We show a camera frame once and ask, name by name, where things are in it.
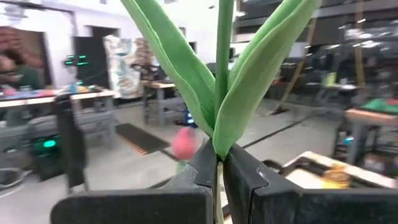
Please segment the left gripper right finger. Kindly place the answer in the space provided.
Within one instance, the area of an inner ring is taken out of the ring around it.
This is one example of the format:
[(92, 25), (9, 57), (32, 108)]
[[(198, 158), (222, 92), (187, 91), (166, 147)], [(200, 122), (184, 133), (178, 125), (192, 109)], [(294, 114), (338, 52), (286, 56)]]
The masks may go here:
[(223, 179), (233, 224), (398, 224), (397, 189), (304, 189), (238, 145)]

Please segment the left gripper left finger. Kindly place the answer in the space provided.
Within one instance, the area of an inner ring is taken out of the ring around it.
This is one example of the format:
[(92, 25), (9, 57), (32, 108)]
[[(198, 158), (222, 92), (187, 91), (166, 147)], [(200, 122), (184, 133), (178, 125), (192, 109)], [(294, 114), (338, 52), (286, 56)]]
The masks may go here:
[(217, 157), (211, 141), (157, 189), (81, 192), (57, 202), (50, 224), (216, 224)]

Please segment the pink artificial tulip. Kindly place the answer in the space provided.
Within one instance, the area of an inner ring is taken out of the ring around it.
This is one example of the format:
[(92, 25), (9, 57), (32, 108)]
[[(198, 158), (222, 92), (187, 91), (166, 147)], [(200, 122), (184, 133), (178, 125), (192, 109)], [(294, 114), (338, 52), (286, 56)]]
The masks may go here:
[(172, 144), (173, 155), (178, 160), (176, 174), (194, 157), (197, 149), (195, 130), (191, 127), (184, 127), (179, 130)]

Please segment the dark red artificial tulip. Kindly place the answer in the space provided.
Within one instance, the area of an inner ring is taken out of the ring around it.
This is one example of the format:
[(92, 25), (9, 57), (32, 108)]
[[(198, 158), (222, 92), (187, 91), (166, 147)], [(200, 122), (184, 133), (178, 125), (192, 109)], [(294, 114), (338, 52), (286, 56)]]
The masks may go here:
[(157, 0), (121, 2), (174, 81), (194, 122), (212, 142), (217, 157), (216, 224), (223, 224), (217, 206), (224, 161), (320, 0), (283, 0), (233, 66), (228, 56), (234, 1), (220, 0), (215, 73), (197, 57)]

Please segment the yellow glass vase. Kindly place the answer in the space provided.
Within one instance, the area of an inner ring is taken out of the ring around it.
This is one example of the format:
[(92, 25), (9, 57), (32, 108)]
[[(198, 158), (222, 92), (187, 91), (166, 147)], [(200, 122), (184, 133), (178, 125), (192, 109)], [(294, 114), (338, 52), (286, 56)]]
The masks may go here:
[(350, 176), (345, 172), (345, 166), (341, 164), (332, 164), (332, 166), (323, 173), (324, 189), (348, 189), (350, 186)]

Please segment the black mat orange striped edge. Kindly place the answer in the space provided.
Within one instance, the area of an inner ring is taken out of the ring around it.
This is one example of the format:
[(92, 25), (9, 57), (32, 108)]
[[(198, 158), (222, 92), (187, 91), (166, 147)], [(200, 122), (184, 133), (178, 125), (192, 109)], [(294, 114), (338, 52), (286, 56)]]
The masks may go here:
[(140, 155), (151, 154), (169, 147), (169, 143), (129, 123), (115, 126), (117, 135)]

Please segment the wood top grey table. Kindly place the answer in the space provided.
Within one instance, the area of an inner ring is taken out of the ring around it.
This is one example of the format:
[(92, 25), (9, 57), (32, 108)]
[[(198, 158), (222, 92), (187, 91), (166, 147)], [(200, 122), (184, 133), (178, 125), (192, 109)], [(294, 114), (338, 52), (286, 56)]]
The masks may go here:
[(398, 114), (359, 108), (346, 111), (353, 140), (345, 162), (388, 177), (398, 177)]
[[(140, 84), (143, 86), (143, 113), (144, 113), (144, 124), (149, 123), (150, 118), (150, 101), (149, 91), (155, 90), (156, 98), (155, 104), (157, 105), (157, 120), (159, 124), (164, 125), (166, 118), (171, 118), (177, 114), (184, 114), (186, 112), (186, 106), (184, 100), (179, 96), (179, 91), (176, 89), (174, 83), (154, 82), (149, 80), (142, 80)], [(165, 98), (165, 90), (173, 88), (177, 97)]]
[[(66, 92), (62, 90), (51, 90), (50, 92), (52, 93), (51, 95), (36, 94), (33, 97), (22, 97), (22, 98), (7, 97), (5, 100), (0, 100), (0, 108), (4, 109), (4, 108), (24, 107), (24, 106), (54, 103), (56, 96), (60, 96), (61, 94), (64, 95), (66, 94)], [(76, 101), (87, 100), (87, 99), (94, 99), (94, 100), (103, 99), (105, 104), (104, 111), (77, 114), (75, 117), (77, 118), (78, 124), (105, 122), (108, 125), (108, 137), (109, 137), (110, 149), (112, 149), (116, 143), (116, 130), (115, 130), (115, 121), (113, 113), (113, 108), (114, 108), (113, 96), (114, 96), (114, 91), (108, 89), (70, 95), (70, 99), (72, 100), (73, 103), (75, 103)]]

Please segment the green table mat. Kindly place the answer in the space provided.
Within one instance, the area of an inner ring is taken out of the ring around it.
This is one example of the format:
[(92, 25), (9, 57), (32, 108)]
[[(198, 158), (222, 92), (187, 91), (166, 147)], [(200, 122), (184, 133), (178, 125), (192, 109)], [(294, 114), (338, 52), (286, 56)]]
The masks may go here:
[(375, 113), (398, 114), (398, 100), (391, 98), (375, 98), (360, 106), (360, 108)]

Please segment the white teal patterned cloth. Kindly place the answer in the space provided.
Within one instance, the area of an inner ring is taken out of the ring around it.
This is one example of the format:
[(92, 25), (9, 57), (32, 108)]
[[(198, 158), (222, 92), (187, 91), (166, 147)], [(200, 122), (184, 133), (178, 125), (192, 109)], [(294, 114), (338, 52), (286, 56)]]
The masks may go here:
[(134, 41), (107, 35), (103, 37), (103, 44), (106, 51), (109, 85), (115, 97), (125, 100), (142, 97), (141, 74), (131, 68), (136, 59)]

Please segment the black partition panel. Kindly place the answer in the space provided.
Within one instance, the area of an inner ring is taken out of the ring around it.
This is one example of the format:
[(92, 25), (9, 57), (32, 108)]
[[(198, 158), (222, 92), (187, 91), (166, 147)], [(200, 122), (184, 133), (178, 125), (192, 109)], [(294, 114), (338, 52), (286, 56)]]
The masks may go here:
[(75, 37), (77, 78), (84, 85), (109, 88), (108, 61), (101, 37)]

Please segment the person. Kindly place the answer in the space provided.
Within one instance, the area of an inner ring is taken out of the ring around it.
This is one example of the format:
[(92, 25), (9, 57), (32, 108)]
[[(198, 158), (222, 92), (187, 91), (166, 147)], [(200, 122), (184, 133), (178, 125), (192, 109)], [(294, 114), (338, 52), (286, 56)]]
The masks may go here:
[(13, 88), (29, 86), (33, 90), (43, 89), (40, 73), (27, 65), (17, 65), (14, 60), (0, 55), (0, 85)]

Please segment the orange mandala tapestry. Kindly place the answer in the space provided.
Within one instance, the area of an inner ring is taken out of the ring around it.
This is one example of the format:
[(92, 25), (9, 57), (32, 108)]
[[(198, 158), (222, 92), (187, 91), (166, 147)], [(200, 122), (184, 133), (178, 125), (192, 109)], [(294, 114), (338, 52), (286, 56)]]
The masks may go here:
[(11, 26), (0, 26), (0, 55), (15, 60), (17, 65), (35, 68), (44, 68), (45, 65), (34, 35)]

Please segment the black upright post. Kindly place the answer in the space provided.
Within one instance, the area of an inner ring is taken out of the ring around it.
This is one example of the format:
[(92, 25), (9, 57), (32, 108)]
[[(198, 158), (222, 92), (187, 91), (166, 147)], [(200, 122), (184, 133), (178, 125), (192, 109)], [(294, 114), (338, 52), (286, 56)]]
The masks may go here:
[(59, 132), (62, 169), (67, 180), (67, 194), (73, 193), (73, 188), (86, 183), (86, 145), (84, 133), (75, 121), (71, 94), (64, 93), (55, 97), (54, 104), (57, 127)]

